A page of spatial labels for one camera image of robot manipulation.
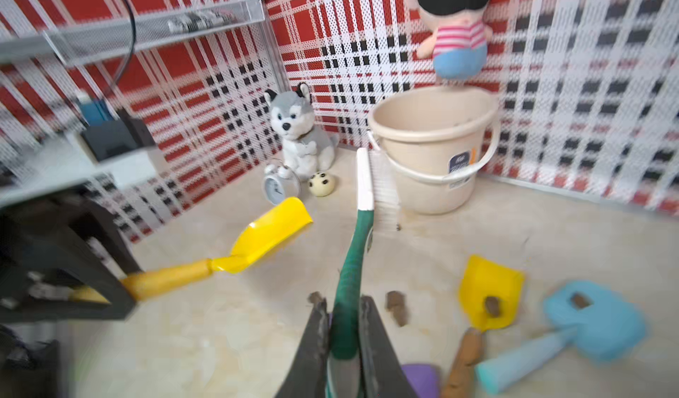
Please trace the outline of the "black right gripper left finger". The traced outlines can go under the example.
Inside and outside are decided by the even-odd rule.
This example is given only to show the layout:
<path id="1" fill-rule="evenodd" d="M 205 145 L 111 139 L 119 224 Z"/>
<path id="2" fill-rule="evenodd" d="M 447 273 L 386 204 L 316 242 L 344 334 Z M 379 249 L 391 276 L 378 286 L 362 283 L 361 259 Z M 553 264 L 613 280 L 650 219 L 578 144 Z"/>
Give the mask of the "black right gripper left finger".
<path id="1" fill-rule="evenodd" d="M 327 301 L 320 293 L 309 295 L 311 314 L 303 331 L 288 375 L 276 398 L 323 398 L 326 387 L 327 359 L 330 351 L 330 317 Z"/>

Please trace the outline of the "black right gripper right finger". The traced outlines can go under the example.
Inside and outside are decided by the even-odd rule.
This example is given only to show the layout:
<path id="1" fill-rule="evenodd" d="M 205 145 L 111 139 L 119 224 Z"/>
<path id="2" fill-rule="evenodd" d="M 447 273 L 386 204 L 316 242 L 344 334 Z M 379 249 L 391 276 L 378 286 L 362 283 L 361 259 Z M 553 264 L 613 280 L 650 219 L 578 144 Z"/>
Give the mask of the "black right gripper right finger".
<path id="1" fill-rule="evenodd" d="M 396 356 L 372 297 L 359 302 L 359 350 L 366 397 L 417 397 Z"/>

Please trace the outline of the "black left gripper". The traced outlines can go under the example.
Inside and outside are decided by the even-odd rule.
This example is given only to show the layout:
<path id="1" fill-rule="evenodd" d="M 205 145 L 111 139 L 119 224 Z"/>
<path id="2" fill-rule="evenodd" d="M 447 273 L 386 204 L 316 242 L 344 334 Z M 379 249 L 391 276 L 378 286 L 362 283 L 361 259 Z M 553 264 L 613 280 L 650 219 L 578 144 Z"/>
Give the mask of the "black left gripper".
<path id="1" fill-rule="evenodd" d="M 84 186 L 38 196 L 1 210 L 1 321 L 121 320 L 136 300 L 88 244 L 97 240 L 125 274 L 141 267 L 114 217 Z M 104 302 L 39 298 L 30 290 L 90 287 Z"/>

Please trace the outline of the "white brush green handle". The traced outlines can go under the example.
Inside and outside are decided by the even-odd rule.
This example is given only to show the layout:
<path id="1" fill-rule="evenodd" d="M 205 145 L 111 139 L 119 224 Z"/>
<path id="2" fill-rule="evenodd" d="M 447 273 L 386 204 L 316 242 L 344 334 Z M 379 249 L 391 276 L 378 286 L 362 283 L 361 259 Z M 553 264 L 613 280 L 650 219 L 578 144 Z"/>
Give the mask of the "white brush green handle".
<path id="1" fill-rule="evenodd" d="M 332 309 L 330 353 L 327 359 L 327 397 L 366 397 L 359 350 L 359 302 L 363 296 L 362 268 L 371 249 L 375 200 L 369 150 L 356 151 L 357 219 L 348 254 L 339 276 Z"/>

